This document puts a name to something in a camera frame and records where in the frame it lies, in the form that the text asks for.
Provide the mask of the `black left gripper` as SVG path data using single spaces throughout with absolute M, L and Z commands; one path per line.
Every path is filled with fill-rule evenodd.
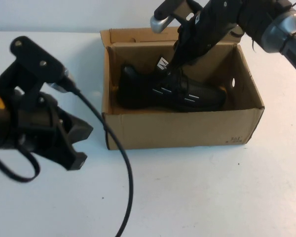
M 88 139 L 93 127 L 61 109 L 49 94 L 39 93 L 28 111 L 19 107 L 23 97 L 18 90 L 0 93 L 0 149 L 16 149 L 20 144 L 66 170 L 81 169 L 87 155 L 73 144 Z

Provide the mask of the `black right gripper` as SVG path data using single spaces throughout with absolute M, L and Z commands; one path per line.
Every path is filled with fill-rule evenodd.
M 166 74 L 205 55 L 237 25 L 240 12 L 238 0 L 210 0 L 202 7 L 194 0 L 186 2 L 194 17 L 182 21 L 175 53 Z

